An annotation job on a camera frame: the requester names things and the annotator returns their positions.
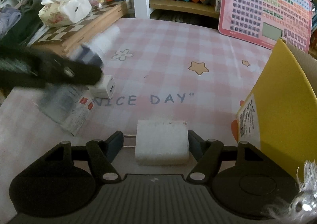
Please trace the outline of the pile of clothes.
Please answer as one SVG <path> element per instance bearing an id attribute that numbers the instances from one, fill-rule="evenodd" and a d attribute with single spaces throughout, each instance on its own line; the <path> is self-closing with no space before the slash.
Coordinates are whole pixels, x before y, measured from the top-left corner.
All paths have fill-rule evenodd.
<path id="1" fill-rule="evenodd" d="M 42 0 L 22 0 L 17 13 L 16 23 L 1 34 L 1 46 L 26 46 L 35 33 L 43 26 L 39 11 L 43 8 Z"/>

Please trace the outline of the pink keyboard learning tablet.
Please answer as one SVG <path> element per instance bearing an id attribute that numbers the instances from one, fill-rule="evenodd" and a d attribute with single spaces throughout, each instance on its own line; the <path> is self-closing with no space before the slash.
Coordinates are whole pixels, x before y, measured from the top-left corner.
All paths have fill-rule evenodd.
<path id="1" fill-rule="evenodd" d="M 278 39 L 307 53 L 312 30 L 309 0 L 221 0 L 221 34 L 272 49 Z"/>

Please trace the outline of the pink checkered tablecloth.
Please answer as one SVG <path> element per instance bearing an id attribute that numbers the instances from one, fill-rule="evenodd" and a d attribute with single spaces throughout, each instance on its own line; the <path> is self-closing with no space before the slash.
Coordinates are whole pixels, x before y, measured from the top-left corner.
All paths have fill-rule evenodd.
<path id="1" fill-rule="evenodd" d="M 15 214 L 14 177 L 61 141 L 74 145 L 132 135 L 147 119 L 185 121 L 203 138 L 236 144 L 231 124 L 271 52 L 217 30 L 178 22 L 120 19 L 91 42 L 102 50 L 113 98 L 96 99 L 75 136 L 39 111 L 38 90 L 13 89 L 1 105 L 1 222 Z"/>

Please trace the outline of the wooden chess board box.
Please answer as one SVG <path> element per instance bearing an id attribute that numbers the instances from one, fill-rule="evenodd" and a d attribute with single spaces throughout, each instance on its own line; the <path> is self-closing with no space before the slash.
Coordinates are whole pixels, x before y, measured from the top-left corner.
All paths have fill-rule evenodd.
<path id="1" fill-rule="evenodd" d="M 126 14 L 127 4 L 124 0 L 109 2 L 92 9 L 86 18 L 75 24 L 50 28 L 31 47 L 51 50 L 60 56 L 67 56 Z"/>

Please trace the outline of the white red small box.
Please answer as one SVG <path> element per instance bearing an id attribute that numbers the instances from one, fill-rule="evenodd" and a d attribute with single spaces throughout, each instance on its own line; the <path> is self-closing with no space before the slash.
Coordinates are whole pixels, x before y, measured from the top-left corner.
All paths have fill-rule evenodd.
<path id="1" fill-rule="evenodd" d="M 86 87 L 54 85 L 39 100 L 44 115 L 75 136 L 94 108 L 94 97 Z"/>

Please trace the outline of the white sponge block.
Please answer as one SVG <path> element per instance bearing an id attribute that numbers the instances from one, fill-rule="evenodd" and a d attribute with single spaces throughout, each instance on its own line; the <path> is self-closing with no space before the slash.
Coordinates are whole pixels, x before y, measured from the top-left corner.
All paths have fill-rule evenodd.
<path id="1" fill-rule="evenodd" d="M 173 120 L 140 120 L 135 159 L 140 165 L 180 165 L 190 158 L 187 123 Z"/>

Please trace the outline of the white usb charger cube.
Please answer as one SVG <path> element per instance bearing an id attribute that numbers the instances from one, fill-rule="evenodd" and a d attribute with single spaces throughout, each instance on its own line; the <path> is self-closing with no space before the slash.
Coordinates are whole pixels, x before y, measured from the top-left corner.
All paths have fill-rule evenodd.
<path id="1" fill-rule="evenodd" d="M 88 90 L 95 98 L 111 99 L 115 92 L 116 83 L 111 75 L 103 75 L 94 86 L 88 86 Z"/>

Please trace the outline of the yellow cardboard box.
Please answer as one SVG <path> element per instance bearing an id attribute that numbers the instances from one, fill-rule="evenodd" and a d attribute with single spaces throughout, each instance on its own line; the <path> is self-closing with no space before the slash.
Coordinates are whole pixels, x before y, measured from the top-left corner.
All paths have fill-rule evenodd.
<path id="1" fill-rule="evenodd" d="M 316 161 L 316 59 L 278 39 L 237 121 L 238 142 L 303 179 L 304 163 Z"/>

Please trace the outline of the white tube bottle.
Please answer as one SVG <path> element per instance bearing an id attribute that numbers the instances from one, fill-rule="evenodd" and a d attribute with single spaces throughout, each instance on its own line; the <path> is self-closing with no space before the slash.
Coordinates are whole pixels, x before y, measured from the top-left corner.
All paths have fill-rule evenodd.
<path id="1" fill-rule="evenodd" d="M 72 54 L 71 61 L 102 67 L 106 53 L 115 44 L 120 34 L 120 28 L 113 24 L 106 30 L 95 35 L 89 42 L 81 44 Z"/>

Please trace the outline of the tissue pack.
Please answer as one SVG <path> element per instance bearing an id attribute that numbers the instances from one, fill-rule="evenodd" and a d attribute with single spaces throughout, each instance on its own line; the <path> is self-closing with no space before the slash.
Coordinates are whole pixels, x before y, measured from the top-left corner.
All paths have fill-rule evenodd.
<path id="1" fill-rule="evenodd" d="M 78 23 L 91 11 L 89 0 L 42 0 L 38 16 L 48 27 L 62 27 Z"/>

